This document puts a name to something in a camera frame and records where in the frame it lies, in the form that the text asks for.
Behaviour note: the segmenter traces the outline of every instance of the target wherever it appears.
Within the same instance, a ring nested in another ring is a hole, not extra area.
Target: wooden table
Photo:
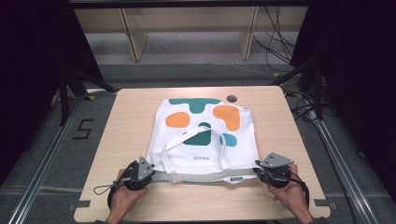
[[[235,95],[235,104],[251,111],[260,159],[269,152],[293,159],[298,164],[301,179],[310,189],[312,215],[329,216],[328,206],[316,206],[313,202],[325,197],[282,90],[279,87],[204,87],[129,89],[118,93],[80,197],[81,201],[91,201],[91,204],[77,208],[75,220],[106,220],[109,214],[107,194],[97,196],[92,190],[96,186],[111,184],[119,169],[138,160],[139,156],[146,157],[155,114],[163,99],[205,97],[227,101],[228,95]],[[124,220],[157,222],[293,217],[272,198],[273,195],[258,178],[236,185],[223,182],[153,182],[148,185],[148,194]]]

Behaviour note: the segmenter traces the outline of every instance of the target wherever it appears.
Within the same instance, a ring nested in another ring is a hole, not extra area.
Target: black backdrop
[[[64,67],[102,75],[72,8],[2,0],[0,22],[1,184],[29,149]]]
[[[337,40],[321,65],[332,102],[359,148],[396,202],[396,1],[352,1]],[[314,4],[306,14],[292,64],[307,60],[337,5]]]

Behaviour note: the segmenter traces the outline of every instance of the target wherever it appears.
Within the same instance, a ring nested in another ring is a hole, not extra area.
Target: person's arm
[[[298,175],[297,165],[291,164],[289,167],[292,173],[291,177],[293,175]],[[313,222],[314,218],[306,206],[304,192],[300,184],[290,181],[283,189],[277,189],[271,185],[267,185],[267,188],[268,191],[275,195],[273,200],[280,201],[301,223],[315,223]]]
[[[117,178],[122,175],[123,171],[124,170],[119,171]],[[123,218],[132,210],[132,208],[134,208],[137,200],[147,192],[147,187],[144,187],[141,190],[129,190],[125,186],[120,186],[120,188],[114,192],[113,198],[111,199],[110,215],[108,215],[106,223],[121,223]]]

